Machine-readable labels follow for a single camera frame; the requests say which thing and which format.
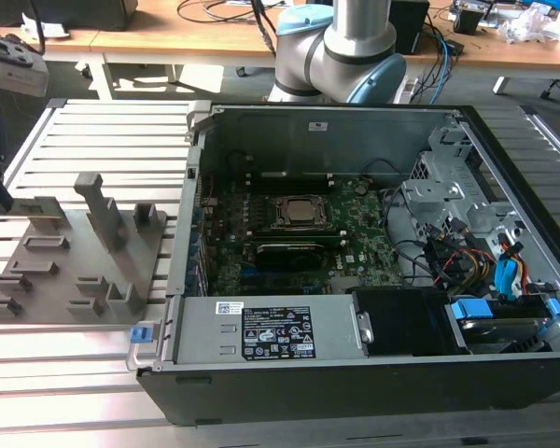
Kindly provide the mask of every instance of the white label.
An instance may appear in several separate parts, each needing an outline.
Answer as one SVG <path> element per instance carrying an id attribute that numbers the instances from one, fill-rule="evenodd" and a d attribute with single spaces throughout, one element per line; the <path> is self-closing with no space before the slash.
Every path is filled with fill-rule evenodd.
<path id="1" fill-rule="evenodd" d="M 309 123 L 310 132 L 324 133 L 328 130 L 328 123 L 326 121 L 311 121 Z"/>
<path id="2" fill-rule="evenodd" d="M 243 312 L 245 303 L 242 301 L 217 301 L 217 315 L 239 315 Z"/>

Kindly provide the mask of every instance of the black cover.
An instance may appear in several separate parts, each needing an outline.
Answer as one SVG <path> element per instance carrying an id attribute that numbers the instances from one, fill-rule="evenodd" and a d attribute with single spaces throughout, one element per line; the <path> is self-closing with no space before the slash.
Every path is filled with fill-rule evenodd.
<path id="1" fill-rule="evenodd" d="M 369 356 L 432 357 L 467 353 L 457 344 L 444 306 L 445 292 L 434 287 L 358 287 L 358 313 L 366 312 L 374 340 Z"/>
<path id="2" fill-rule="evenodd" d="M 42 21 L 65 28 L 122 31 L 137 9 L 137 0 L 35 0 Z M 34 19 L 28 0 L 0 0 L 0 26 L 19 26 L 21 13 Z"/>

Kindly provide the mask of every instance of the white paper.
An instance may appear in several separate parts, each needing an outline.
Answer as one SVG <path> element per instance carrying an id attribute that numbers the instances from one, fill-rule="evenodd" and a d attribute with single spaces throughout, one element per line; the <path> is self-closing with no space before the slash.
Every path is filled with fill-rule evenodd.
<path id="1" fill-rule="evenodd" d="M 37 25 L 33 19 L 29 19 L 22 14 L 23 25 L 21 29 L 28 34 L 33 40 L 39 40 L 37 35 Z M 41 24 L 44 30 L 44 37 L 68 37 L 69 34 L 64 30 L 64 27 L 59 23 L 44 23 Z"/>

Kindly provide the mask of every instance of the blue latch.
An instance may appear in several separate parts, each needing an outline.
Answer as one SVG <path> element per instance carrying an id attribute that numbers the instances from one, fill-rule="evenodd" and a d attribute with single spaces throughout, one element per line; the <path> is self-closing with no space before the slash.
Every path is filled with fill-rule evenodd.
<path id="1" fill-rule="evenodd" d="M 131 329 L 131 343 L 152 343 L 153 328 L 133 327 Z"/>
<path id="2" fill-rule="evenodd" d="M 497 292 L 506 297 L 507 301 L 516 301 L 516 297 L 512 294 L 512 283 L 514 283 L 517 269 L 518 265 L 512 259 L 500 259 L 496 263 L 494 286 Z"/>
<path id="3" fill-rule="evenodd" d="M 545 304 L 550 310 L 550 313 L 552 313 L 552 317 L 560 315 L 560 302 L 558 299 L 548 299 Z"/>
<path id="4" fill-rule="evenodd" d="M 494 317 L 486 299 L 458 299 L 451 306 L 456 320 Z"/>

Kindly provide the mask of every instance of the black box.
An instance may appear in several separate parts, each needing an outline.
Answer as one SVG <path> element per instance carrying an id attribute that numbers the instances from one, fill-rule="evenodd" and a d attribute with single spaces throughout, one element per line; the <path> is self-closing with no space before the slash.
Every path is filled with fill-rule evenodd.
<path id="1" fill-rule="evenodd" d="M 103 31 L 126 29 L 137 9 L 137 0 L 35 0 L 37 13 L 46 23 L 64 28 L 92 28 Z M 22 12 L 34 19 L 27 0 L 0 0 L 0 26 L 19 26 Z"/>
<path id="2" fill-rule="evenodd" d="M 307 3 L 332 5 L 332 0 L 307 0 Z M 428 0 L 392 0 L 390 22 L 397 32 L 396 53 L 414 54 L 426 20 Z"/>

